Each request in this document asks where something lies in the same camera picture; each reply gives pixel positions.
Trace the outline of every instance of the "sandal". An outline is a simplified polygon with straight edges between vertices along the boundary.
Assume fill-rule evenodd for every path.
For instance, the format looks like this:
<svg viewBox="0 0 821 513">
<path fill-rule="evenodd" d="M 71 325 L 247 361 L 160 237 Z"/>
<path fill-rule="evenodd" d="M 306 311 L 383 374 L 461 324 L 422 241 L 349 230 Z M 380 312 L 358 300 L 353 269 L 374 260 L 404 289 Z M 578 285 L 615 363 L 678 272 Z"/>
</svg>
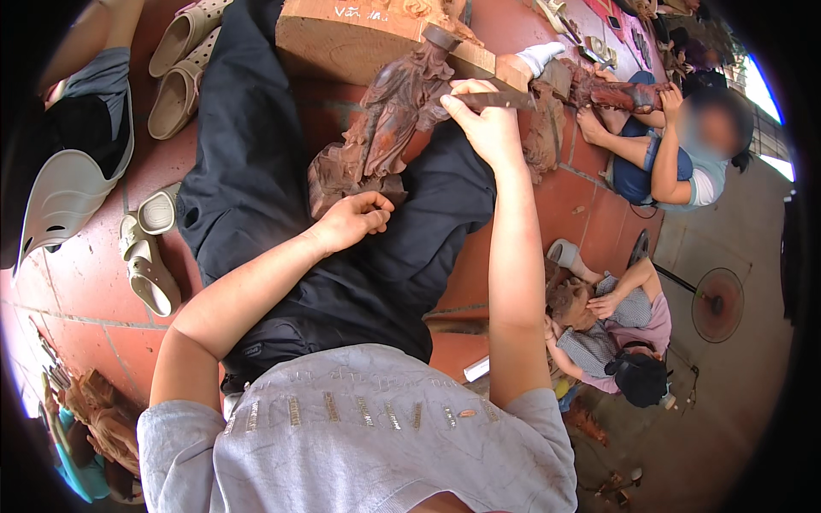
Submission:
<svg viewBox="0 0 821 513">
<path fill-rule="evenodd" d="M 145 199 L 137 209 L 140 228 L 149 235 L 170 231 L 177 224 L 177 192 L 180 182 L 164 187 Z"/>
<path fill-rule="evenodd" d="M 579 246 L 567 239 L 556 239 L 556 241 L 550 245 L 548 258 L 559 264 L 560 267 L 569 269 L 570 266 L 573 265 L 573 260 L 578 253 Z"/>
<path fill-rule="evenodd" d="M 208 34 L 188 57 L 172 66 L 163 77 L 148 121 L 149 133 L 155 139 L 172 138 L 197 111 L 200 81 L 220 29 L 217 27 Z"/>
<path fill-rule="evenodd" d="M 163 265 L 157 239 L 145 233 L 131 211 L 120 221 L 120 255 L 128 261 L 131 289 L 159 317 L 168 317 L 180 307 L 180 287 Z"/>
<path fill-rule="evenodd" d="M 225 6 L 233 1 L 202 0 L 177 11 L 151 56 L 149 74 L 154 78 L 165 76 L 208 32 L 222 24 Z"/>
</svg>

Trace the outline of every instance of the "white sock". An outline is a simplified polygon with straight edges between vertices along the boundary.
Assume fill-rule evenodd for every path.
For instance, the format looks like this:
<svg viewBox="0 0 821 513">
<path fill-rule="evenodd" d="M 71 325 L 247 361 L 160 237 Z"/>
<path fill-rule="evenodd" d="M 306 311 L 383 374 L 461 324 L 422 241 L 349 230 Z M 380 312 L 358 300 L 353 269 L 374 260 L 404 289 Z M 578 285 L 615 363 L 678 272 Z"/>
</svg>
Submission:
<svg viewBox="0 0 821 513">
<path fill-rule="evenodd" d="M 563 53 L 565 50 L 566 48 L 564 44 L 561 44 L 558 41 L 552 41 L 546 44 L 529 46 L 521 52 L 518 52 L 516 55 L 521 57 L 521 60 L 525 61 L 525 64 L 527 64 L 533 72 L 533 78 L 536 78 L 542 74 L 542 71 L 544 71 L 545 64 L 550 62 L 550 60 L 556 57 L 559 53 Z"/>
</svg>

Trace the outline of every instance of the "black pants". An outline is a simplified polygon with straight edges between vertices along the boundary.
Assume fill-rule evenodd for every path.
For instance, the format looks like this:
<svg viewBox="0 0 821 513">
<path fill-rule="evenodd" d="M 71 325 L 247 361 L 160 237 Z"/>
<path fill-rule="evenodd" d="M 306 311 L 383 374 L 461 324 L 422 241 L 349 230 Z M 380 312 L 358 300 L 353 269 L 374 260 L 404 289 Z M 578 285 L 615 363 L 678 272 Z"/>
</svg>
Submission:
<svg viewBox="0 0 821 513">
<path fill-rule="evenodd" d="M 273 50 L 281 4 L 229 5 L 204 74 L 197 163 L 182 182 L 177 216 L 205 286 L 313 222 L 313 156 Z M 490 219 L 495 182 L 453 121 L 437 126 L 401 177 L 409 194 L 388 230 L 305 274 L 222 362 L 223 392 L 240 391 L 275 364 L 340 346 L 373 342 L 430 360 L 422 315 L 445 291 L 465 236 Z"/>
</svg>

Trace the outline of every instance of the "gray t-shirt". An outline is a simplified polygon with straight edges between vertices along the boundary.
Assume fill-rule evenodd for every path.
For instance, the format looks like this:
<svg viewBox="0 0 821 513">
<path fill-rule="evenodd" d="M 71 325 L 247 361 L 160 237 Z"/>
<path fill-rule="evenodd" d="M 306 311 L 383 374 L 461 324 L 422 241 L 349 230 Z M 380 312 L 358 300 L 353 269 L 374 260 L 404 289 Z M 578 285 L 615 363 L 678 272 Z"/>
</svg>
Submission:
<svg viewBox="0 0 821 513">
<path fill-rule="evenodd" d="M 573 450 L 553 391 L 507 412 L 378 344 L 279 364 L 228 422 L 166 401 L 137 425 L 149 511 L 404 512 L 437 492 L 474 511 L 574 511 Z"/>
</svg>

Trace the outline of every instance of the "hand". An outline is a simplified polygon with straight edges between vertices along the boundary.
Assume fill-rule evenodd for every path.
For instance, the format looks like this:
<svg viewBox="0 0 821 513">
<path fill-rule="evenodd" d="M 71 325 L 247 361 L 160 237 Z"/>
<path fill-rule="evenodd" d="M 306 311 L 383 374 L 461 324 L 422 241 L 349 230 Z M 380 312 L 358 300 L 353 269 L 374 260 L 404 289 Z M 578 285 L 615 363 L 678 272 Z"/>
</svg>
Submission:
<svg viewBox="0 0 821 513">
<path fill-rule="evenodd" d="M 594 297 L 587 302 L 587 308 L 596 314 L 596 317 L 604 319 L 613 315 L 619 303 L 621 303 L 621 297 L 611 292 L 601 297 Z"/>
<path fill-rule="evenodd" d="M 498 91 L 486 80 L 454 80 L 451 94 L 489 93 Z M 515 108 L 486 107 L 480 114 L 471 111 L 450 94 L 440 99 L 442 106 L 465 131 L 470 145 L 496 173 L 515 167 L 527 169 L 521 152 L 519 124 Z"/>
<path fill-rule="evenodd" d="M 610 70 L 603 70 L 600 69 L 602 65 L 598 62 L 593 64 L 593 69 L 595 70 L 596 76 L 605 79 L 607 82 L 618 82 L 618 78 L 612 73 Z"/>
<path fill-rule="evenodd" d="M 323 254 L 329 256 L 353 246 L 365 234 L 387 230 L 393 209 L 393 203 L 375 190 L 347 196 L 337 201 L 304 235 L 313 238 Z"/>
<path fill-rule="evenodd" d="M 550 318 L 549 315 L 544 315 L 544 344 L 548 347 L 555 347 L 556 346 L 556 333 L 553 331 L 553 324 L 555 322 L 553 319 Z"/>
<path fill-rule="evenodd" d="M 658 95 L 662 99 L 662 109 L 664 111 L 664 120 L 667 123 L 667 128 L 676 125 L 678 118 L 678 108 L 684 99 L 681 97 L 681 91 L 678 90 L 675 84 L 670 82 L 672 86 L 671 91 L 659 91 Z"/>
</svg>

